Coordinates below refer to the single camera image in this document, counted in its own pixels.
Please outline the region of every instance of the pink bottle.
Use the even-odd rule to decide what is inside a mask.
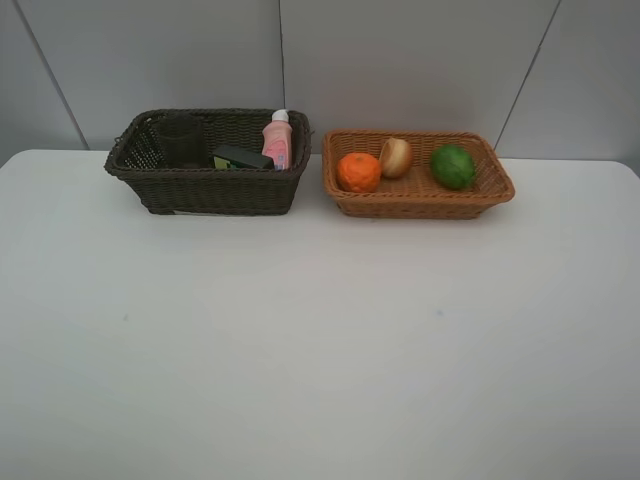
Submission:
[[[262,154],[273,158],[276,170],[291,167],[291,125],[286,110],[276,110],[271,123],[264,127],[264,148]]]

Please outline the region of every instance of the lime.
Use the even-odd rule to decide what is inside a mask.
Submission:
[[[445,145],[431,154],[431,173],[439,184],[452,190],[468,188],[476,179],[471,155],[457,145]]]

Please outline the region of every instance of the label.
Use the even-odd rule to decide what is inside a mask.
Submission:
[[[284,170],[287,165],[287,144],[283,140],[273,142],[264,151],[264,155],[273,158],[273,166],[276,170]]]

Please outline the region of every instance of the white bottle cap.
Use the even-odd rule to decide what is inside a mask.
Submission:
[[[273,120],[274,122],[289,123],[289,114],[287,113],[286,110],[276,110],[275,112],[273,112],[273,115],[271,116],[271,120]]]

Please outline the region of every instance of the white table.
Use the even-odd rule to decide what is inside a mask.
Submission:
[[[153,216],[104,152],[0,169],[0,479],[640,475],[640,181],[509,160],[473,221]]]

